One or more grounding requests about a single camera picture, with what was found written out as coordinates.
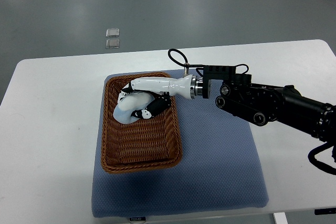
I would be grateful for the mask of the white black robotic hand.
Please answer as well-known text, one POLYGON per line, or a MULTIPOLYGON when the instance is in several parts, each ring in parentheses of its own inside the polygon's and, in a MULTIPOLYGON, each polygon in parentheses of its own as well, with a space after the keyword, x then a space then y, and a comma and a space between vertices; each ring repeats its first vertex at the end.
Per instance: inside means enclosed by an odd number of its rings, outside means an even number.
POLYGON ((139 119, 151 119, 170 108, 171 97, 180 95, 193 99, 202 94, 203 79, 192 74, 179 79, 165 77, 141 77, 129 82, 121 91, 128 93, 146 92, 154 96, 154 100, 144 110, 132 113, 139 119))

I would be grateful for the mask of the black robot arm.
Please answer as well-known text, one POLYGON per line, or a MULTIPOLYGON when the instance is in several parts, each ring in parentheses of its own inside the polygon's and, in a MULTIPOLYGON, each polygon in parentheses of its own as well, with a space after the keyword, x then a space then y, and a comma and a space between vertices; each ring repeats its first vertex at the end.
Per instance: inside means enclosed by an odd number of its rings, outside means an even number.
POLYGON ((303 97, 293 85, 284 87, 252 83, 247 72, 235 66, 196 67, 203 87, 200 94, 209 98, 210 81, 220 80, 216 106, 256 126, 278 121, 335 145, 335 106, 303 97))

